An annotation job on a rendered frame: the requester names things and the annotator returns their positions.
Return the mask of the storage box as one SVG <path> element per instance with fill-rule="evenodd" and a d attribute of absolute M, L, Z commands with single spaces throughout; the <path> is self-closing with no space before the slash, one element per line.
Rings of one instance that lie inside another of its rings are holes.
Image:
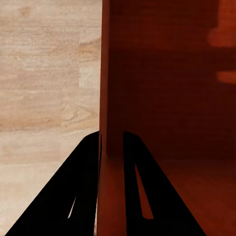
<path fill-rule="evenodd" d="M 127 236 L 124 131 L 206 236 L 236 236 L 236 0 L 102 0 L 96 236 Z"/>

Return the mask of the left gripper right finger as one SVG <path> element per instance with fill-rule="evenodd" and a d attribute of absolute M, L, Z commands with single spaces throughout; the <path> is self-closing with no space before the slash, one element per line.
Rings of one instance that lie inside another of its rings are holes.
<path fill-rule="evenodd" d="M 124 131 L 127 236 L 206 236 L 142 139 Z M 145 219 L 137 165 L 154 219 Z"/>

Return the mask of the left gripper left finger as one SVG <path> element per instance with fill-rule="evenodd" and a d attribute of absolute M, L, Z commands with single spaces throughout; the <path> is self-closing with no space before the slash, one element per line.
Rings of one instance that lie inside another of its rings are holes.
<path fill-rule="evenodd" d="M 5 236 L 93 236 L 99 131 L 82 139 Z"/>

